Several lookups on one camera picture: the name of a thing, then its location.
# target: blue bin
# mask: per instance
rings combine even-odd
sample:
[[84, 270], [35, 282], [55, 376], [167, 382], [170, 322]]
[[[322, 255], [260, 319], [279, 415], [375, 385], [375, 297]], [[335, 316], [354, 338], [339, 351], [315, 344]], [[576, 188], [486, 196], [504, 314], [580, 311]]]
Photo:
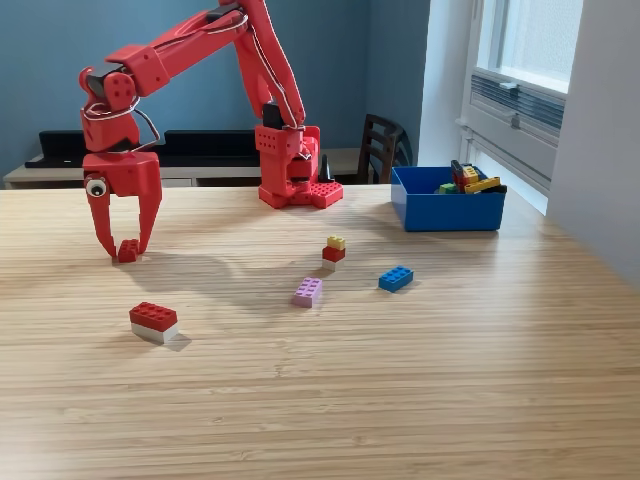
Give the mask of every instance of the blue bin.
[[[481, 179], [487, 178], [479, 172]], [[391, 201], [407, 232], [498, 230], [504, 193], [434, 194], [452, 183], [450, 167], [395, 167]]]

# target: purple lego brick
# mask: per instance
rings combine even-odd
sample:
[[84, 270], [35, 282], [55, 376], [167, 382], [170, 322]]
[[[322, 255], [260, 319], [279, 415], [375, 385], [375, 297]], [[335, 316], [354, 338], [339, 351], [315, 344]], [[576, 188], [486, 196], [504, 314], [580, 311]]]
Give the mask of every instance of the purple lego brick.
[[291, 303], [299, 307], [311, 308], [313, 307], [313, 302], [318, 300], [320, 292], [322, 292], [322, 280], [307, 277], [302, 281], [298, 290], [293, 295]]

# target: chair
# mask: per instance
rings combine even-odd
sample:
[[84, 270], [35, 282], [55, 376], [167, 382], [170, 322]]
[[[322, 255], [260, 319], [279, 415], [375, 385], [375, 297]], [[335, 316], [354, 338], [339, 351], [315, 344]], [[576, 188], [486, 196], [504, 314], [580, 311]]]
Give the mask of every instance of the chair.
[[373, 167], [373, 183], [391, 183], [391, 167], [411, 164], [411, 146], [404, 129], [391, 120], [368, 114], [364, 122], [356, 183], [369, 183], [370, 165]]

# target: robotic arm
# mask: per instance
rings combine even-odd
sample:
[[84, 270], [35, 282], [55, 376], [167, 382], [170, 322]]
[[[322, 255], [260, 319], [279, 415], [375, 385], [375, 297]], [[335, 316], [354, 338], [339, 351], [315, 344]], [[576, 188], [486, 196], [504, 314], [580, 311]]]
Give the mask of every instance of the robotic arm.
[[[326, 208], [342, 198], [342, 186], [318, 184], [320, 131], [305, 127], [305, 112], [291, 67], [275, 36], [264, 0], [220, 0], [215, 10], [200, 12], [147, 46], [129, 45], [105, 60], [103, 67], [80, 73], [89, 98], [81, 110], [87, 148], [95, 153], [83, 162], [85, 187], [96, 233], [111, 256], [109, 196], [138, 196], [143, 253], [162, 198], [155, 153], [144, 150], [160, 136], [144, 113], [140, 98], [233, 42], [254, 113], [262, 186], [259, 196], [274, 208], [313, 204]], [[133, 114], [149, 125], [155, 141], [140, 145]]]

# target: wire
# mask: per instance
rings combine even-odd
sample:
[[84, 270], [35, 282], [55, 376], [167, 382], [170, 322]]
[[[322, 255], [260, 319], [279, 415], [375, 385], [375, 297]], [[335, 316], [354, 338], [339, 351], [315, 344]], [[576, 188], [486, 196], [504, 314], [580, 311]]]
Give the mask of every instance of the wire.
[[135, 97], [133, 99], [133, 103], [126, 110], [120, 110], [119, 112], [96, 112], [94, 108], [97, 106], [106, 108], [106, 105], [104, 103], [96, 102], [86, 110], [83, 108], [80, 111], [87, 120], [99, 122], [102, 120], [111, 120], [112, 118], [118, 118], [127, 115], [136, 109], [138, 103], [140, 103], [140, 97]]
[[146, 150], [147, 148], [152, 147], [156, 143], [158, 143], [158, 141], [160, 140], [160, 133], [158, 132], [158, 129], [151, 121], [151, 118], [149, 118], [149, 116], [146, 113], [138, 109], [134, 109], [133, 111], [145, 119], [145, 121], [147, 122], [147, 125], [149, 125], [149, 128], [151, 129], [151, 132], [153, 132], [153, 136], [155, 137], [155, 140], [152, 140], [149, 143], [145, 143], [144, 145], [140, 145], [139, 147], [136, 147], [133, 150], [131, 150], [132, 152], [139, 152], [141, 150]]
[[269, 76], [271, 77], [271, 81], [274, 83], [276, 88], [280, 91], [280, 94], [282, 95], [282, 98], [284, 99], [284, 103], [287, 107], [287, 111], [291, 116], [291, 120], [293, 120], [293, 127], [291, 127], [290, 125], [287, 125], [287, 127], [297, 130], [298, 122], [296, 121], [296, 118], [293, 116], [293, 111], [291, 110], [291, 106], [289, 105], [289, 100], [287, 99], [287, 94], [284, 91], [284, 87], [280, 85], [280, 82], [278, 82], [276, 78], [276, 74], [273, 71], [273, 68], [271, 68], [271, 65], [269, 65], [269, 61], [267, 60], [267, 57], [264, 54], [262, 47], [260, 46], [260, 42], [258, 41], [258, 36], [256, 35], [253, 28], [251, 29], [251, 36], [253, 37], [253, 45], [256, 47], [256, 52], [258, 53], [258, 57], [260, 57], [260, 61], [262, 62], [262, 65], [264, 65], [264, 68], [269, 73]]
[[[235, 23], [233, 25], [229, 25], [228, 27], [217, 28], [215, 30], [207, 30], [206, 34], [207, 35], [215, 35], [215, 34], [218, 34], [218, 33], [229, 32], [231, 30], [235, 30], [236, 28], [239, 28], [239, 27], [243, 26], [248, 21], [249, 21], [249, 16], [245, 14], [242, 17], [242, 20], [240, 20], [238, 23]], [[182, 35], [180, 37], [172, 38], [171, 40], [166, 40], [166, 41], [164, 41], [162, 43], [159, 43], [158, 45], [155, 45], [153, 48], [155, 50], [158, 50], [159, 48], [164, 48], [164, 47], [168, 47], [169, 45], [174, 45], [176, 43], [184, 42], [186, 39], [188, 39], [188, 38], [194, 36], [196, 33], [200, 33], [200, 32], [201, 32], [201, 30], [196, 31], [196, 32], [187, 33], [187, 34]]]

